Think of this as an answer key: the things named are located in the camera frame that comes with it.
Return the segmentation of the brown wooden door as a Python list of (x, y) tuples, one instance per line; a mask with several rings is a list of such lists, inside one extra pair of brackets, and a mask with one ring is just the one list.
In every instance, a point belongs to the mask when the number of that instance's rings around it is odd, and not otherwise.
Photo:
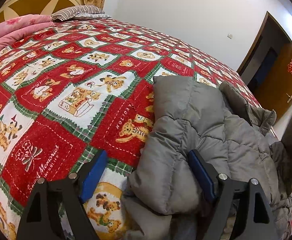
[(264, 81), (253, 93), (264, 109), (274, 110), (280, 119), (292, 105), (286, 103), (286, 93), (292, 95), (292, 75), (288, 72), (288, 63), (292, 59), (292, 43), (285, 44)]

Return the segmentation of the red teddy bear bedspread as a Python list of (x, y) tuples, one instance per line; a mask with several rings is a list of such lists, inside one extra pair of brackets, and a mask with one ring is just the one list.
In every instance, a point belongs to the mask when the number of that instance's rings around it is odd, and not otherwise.
[[(83, 204), (100, 239), (125, 239), (122, 202), (155, 123), (154, 78), (230, 83), (262, 108), (239, 75), (189, 44), (117, 20), (57, 23), (0, 51), (0, 235), (17, 230), (39, 178), (64, 179), (107, 153)], [(292, 218), (290, 220), (292, 238)]]

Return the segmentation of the grey puffer jacket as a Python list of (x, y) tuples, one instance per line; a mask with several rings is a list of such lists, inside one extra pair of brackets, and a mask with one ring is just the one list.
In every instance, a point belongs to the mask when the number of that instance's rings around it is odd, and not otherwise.
[(154, 78), (155, 123), (122, 202), (133, 221), (125, 239), (195, 239), (211, 206), (188, 153), (233, 180), (256, 178), (280, 239), (290, 236), (292, 179), (282, 142), (268, 143), (273, 111), (252, 107), (228, 82), (218, 88), (186, 76)]

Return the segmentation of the pink quilt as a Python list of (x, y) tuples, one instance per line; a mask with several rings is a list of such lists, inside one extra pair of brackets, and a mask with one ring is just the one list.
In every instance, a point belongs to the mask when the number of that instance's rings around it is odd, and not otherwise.
[(23, 15), (0, 23), (0, 51), (7, 46), (33, 34), (54, 26), (51, 16)]

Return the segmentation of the striped pillow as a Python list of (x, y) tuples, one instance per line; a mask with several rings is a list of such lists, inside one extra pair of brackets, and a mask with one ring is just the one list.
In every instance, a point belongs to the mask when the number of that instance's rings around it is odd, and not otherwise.
[(76, 5), (61, 9), (51, 15), (53, 22), (67, 20), (94, 20), (110, 18), (102, 9), (94, 5)]

